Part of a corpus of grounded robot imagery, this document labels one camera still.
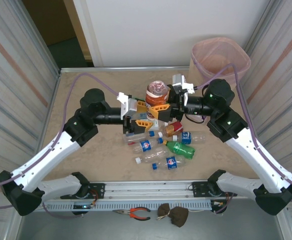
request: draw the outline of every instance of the red pliers handle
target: red pliers handle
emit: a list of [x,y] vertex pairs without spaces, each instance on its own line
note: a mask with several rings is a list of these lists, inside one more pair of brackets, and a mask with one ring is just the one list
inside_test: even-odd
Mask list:
[[151,210],[149,210],[148,208],[146,208],[146,207],[142,207],[142,206],[140,206],[140,207],[136,207],[136,208],[131,208],[131,209],[129,210],[129,216],[130,216],[131,218],[134,218],[134,219],[138,220],[138,221],[147,221],[147,220],[151,219],[149,216],[148,216],[148,217],[136,216],[136,215],[134,214],[134,212],[139,211],[139,210],[143,210],[143,211],[147,211],[147,212],[150,212],[150,211],[151,211]]

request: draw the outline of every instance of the plastic bottle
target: plastic bottle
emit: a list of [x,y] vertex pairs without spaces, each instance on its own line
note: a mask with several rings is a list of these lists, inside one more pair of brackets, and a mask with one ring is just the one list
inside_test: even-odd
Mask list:
[[132,145],[138,142],[141,142],[143,140],[147,140],[151,137],[162,137],[163,134],[159,131],[147,131],[140,134],[134,134],[134,133],[127,133],[122,136],[122,140],[124,143],[127,143],[128,145]]
[[164,140],[164,145],[168,147],[168,149],[177,155],[183,155],[187,159],[192,159],[195,153],[195,148],[191,146],[186,146],[180,142],[175,141],[167,141]]
[[170,155],[169,149],[164,146],[158,146],[150,151],[146,151],[142,156],[136,157],[136,163],[155,163],[158,159],[167,158]]
[[[149,108],[165,104],[169,96],[169,90],[170,88],[162,81],[151,82],[146,90],[146,106]],[[147,118],[149,120],[153,120],[154,116],[147,111]]]
[[183,125],[180,121],[173,122],[161,129],[165,137],[171,137],[183,131]]
[[151,138],[145,141],[141,141],[137,144],[134,144],[132,146],[132,152],[134,154],[140,154],[142,152],[146,152],[149,151],[155,147],[157,147],[158,144],[162,144],[163,143],[163,139],[160,137],[158,139],[156,138]]
[[173,135],[169,141],[179,142],[182,144],[203,144],[206,140],[204,131],[182,131],[178,135]]
[[152,169],[153,170],[172,170],[172,169],[177,169],[186,164],[185,157],[183,156],[170,156],[166,158],[162,158],[158,160],[158,162],[153,163]]

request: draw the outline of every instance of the green bottle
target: green bottle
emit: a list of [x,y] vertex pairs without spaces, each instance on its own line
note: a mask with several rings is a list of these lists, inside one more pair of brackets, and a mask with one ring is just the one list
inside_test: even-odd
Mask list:
[[183,155],[187,159],[192,159],[195,153],[195,148],[191,146],[186,146],[180,142],[167,141],[164,140],[163,144],[168,147],[168,149],[177,155]]

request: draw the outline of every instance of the corrugated metal wall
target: corrugated metal wall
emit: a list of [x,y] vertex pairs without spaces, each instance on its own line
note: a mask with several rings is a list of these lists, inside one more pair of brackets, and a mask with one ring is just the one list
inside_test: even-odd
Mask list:
[[[19,1],[0,1],[0,172],[12,171],[38,150],[57,66]],[[0,206],[9,204],[0,190]],[[14,210],[0,210],[0,239]]]
[[250,117],[260,142],[292,172],[292,0],[276,2],[249,51],[240,84]]

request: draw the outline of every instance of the beige table surface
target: beige table surface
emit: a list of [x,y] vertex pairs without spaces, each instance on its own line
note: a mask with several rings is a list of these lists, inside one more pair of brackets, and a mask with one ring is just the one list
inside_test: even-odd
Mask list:
[[[155,80],[172,83],[174,74],[188,71],[116,71],[91,72],[117,92],[131,94],[133,97],[145,98],[147,85]],[[44,140],[44,146],[60,129],[63,106],[73,79],[80,73],[67,72],[61,75],[56,99]],[[82,76],[76,83],[67,108],[68,120],[80,107],[80,99],[91,88],[102,89],[105,99],[111,107],[120,107],[119,101],[107,89],[87,76]],[[231,107],[242,115],[236,97]],[[81,172],[89,181],[157,181],[157,180],[200,180],[208,178],[218,169],[226,170],[234,175],[256,178],[256,174],[233,149],[213,136],[206,125],[195,124],[187,119],[182,121],[185,131],[205,131],[205,144],[192,145],[196,149],[192,160],[187,165],[175,170],[154,171],[148,164],[136,164],[129,146],[122,143],[123,129],[121,125],[99,125],[95,135],[77,152],[64,159],[50,174],[47,180],[63,178],[72,172]]]

